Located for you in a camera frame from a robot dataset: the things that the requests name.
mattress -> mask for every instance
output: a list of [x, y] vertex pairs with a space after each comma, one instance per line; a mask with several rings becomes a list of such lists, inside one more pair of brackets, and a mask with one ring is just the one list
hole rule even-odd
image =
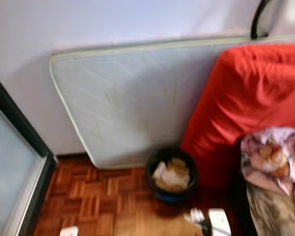
[[239, 37], [79, 50], [52, 55], [50, 69], [93, 164], [128, 168], [179, 145], [217, 56], [250, 43]]

parquet floor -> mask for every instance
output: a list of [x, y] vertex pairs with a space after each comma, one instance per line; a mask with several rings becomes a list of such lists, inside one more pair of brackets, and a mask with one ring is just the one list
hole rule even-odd
[[79, 236], [195, 236], [182, 214], [197, 207], [223, 208], [232, 235], [240, 225], [223, 194], [200, 188], [184, 203], [168, 205], [149, 191], [143, 168], [96, 169], [87, 156], [61, 159], [52, 177], [34, 235], [58, 236], [77, 225]]

pink cloth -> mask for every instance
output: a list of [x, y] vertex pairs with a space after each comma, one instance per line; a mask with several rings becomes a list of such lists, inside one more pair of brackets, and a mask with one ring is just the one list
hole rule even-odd
[[241, 171], [258, 187], [286, 195], [295, 192], [295, 129], [272, 127], [245, 136]]

red cushion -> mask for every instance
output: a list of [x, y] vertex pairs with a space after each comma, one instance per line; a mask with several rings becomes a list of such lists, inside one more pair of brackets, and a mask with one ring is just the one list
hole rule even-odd
[[226, 188], [239, 171], [240, 138], [269, 126], [295, 126], [295, 45], [254, 45], [220, 55], [181, 148], [199, 183]]

white wall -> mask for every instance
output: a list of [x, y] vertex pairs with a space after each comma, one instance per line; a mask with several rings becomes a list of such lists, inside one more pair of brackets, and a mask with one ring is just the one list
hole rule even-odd
[[259, 0], [0, 0], [0, 81], [56, 153], [83, 151], [54, 89], [52, 52], [247, 34]]

